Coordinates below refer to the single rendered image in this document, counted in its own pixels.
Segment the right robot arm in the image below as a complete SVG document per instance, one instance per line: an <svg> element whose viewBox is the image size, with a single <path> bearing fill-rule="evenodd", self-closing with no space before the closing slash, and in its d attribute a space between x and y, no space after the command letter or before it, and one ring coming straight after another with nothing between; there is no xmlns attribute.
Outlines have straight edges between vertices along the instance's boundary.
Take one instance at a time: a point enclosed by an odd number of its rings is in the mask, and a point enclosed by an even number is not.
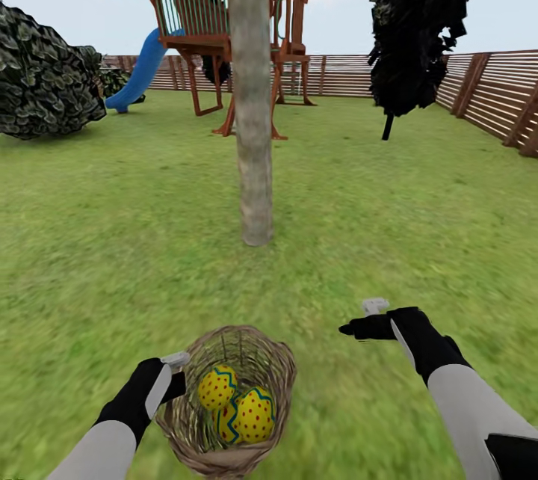
<svg viewBox="0 0 538 480"><path fill-rule="evenodd" d="M339 330L355 339L395 339L422 375L457 450L467 480L538 480L538 429L470 367L417 306L388 310L385 298L363 299L364 318Z"/></svg>

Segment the wicker basket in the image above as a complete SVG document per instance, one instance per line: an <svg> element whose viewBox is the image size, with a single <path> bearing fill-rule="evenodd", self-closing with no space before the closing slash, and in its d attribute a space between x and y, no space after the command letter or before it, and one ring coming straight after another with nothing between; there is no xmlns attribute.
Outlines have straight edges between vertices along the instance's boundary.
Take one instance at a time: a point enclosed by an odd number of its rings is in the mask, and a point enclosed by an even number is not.
<svg viewBox="0 0 538 480"><path fill-rule="evenodd" d="M221 342L206 350L205 342L221 337ZM229 336L226 342L225 336ZM246 348L242 342L256 347L256 351ZM219 350L220 348L220 350ZM237 349L237 351L235 351ZM172 375L185 373L186 395L168 400L164 407L163 419L160 405L155 412L155 424L162 429L170 448L178 461L184 464L193 476L210 479L242 479L251 474L278 446L287 429L291 409L291 389L296 380L296 361L287 342L274 342L261 330L244 324L241 326L220 326L199 336L185 349L191 355L191 361L172 369ZM222 360L215 360L222 354ZM273 429L265 442L241 443L230 445L220 440L214 426L205 424L203 433L204 407L198 400L198 386L202 376L215 365L228 366L234 363L238 378L238 390L242 393L248 388L265 388L273 398L275 418ZM205 449L203 437L211 441ZM223 450L215 450L215 446Z"/></svg>

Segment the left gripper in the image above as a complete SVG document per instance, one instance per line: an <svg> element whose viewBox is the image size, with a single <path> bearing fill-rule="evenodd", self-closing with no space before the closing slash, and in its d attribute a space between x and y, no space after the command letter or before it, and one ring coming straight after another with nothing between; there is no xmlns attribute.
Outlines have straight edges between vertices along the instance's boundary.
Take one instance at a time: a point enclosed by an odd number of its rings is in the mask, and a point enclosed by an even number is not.
<svg viewBox="0 0 538 480"><path fill-rule="evenodd" d="M165 397L162 399L161 404L165 404L168 400L186 395L185 390L185 373L180 372L172 375L170 388L168 388Z"/></svg>

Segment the easter egg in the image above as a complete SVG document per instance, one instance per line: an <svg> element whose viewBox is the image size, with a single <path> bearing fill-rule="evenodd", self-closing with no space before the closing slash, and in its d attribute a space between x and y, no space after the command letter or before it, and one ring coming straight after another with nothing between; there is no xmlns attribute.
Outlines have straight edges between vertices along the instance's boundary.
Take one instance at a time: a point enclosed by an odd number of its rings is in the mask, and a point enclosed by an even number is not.
<svg viewBox="0 0 538 480"><path fill-rule="evenodd" d="M230 404L237 386L238 378L233 366L214 366L202 376L197 388L198 400L204 409L217 412Z"/></svg>
<svg viewBox="0 0 538 480"><path fill-rule="evenodd" d="M229 442L230 445L235 445L236 443L241 443L244 438L239 434L238 425L236 425L236 420L238 420L238 410L239 410L239 398L244 396L245 393L238 390L236 387L235 397L232 399L230 404L228 404L224 409L213 411L213 426L220 440L225 440Z"/></svg>
<svg viewBox="0 0 538 480"><path fill-rule="evenodd" d="M265 388L248 388L248 392L239 398L236 425L245 443L265 442L272 432L274 418L273 398Z"/></svg>

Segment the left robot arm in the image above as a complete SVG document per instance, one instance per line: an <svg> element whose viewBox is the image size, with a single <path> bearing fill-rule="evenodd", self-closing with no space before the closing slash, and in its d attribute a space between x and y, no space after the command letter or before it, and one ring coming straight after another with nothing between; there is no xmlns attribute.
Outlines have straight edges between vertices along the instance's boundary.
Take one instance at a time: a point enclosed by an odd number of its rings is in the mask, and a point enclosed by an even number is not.
<svg viewBox="0 0 538 480"><path fill-rule="evenodd" d="M158 406L186 395L185 373L172 375L171 370L190 361L191 355L180 351L140 362L128 383L46 480L124 480Z"/></svg>

